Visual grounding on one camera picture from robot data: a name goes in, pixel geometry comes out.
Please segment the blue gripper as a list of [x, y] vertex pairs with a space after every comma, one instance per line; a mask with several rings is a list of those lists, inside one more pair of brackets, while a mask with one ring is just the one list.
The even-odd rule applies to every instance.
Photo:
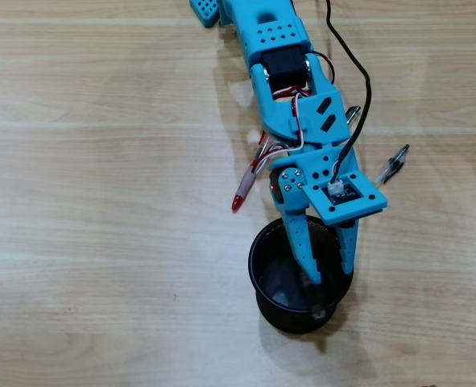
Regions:
[[[342, 164], [338, 164], [340, 151], [340, 147], [312, 150], [278, 159], [271, 166], [271, 194], [278, 201], [277, 208], [292, 254], [314, 285], [321, 284], [321, 272], [313, 256], [306, 215], [309, 200], [304, 187], [322, 193], [328, 201], [355, 201], [366, 195], [364, 177], [355, 155], [350, 152]], [[336, 226], [335, 231], [340, 244], [343, 273], [351, 275], [358, 240], [358, 220]]]

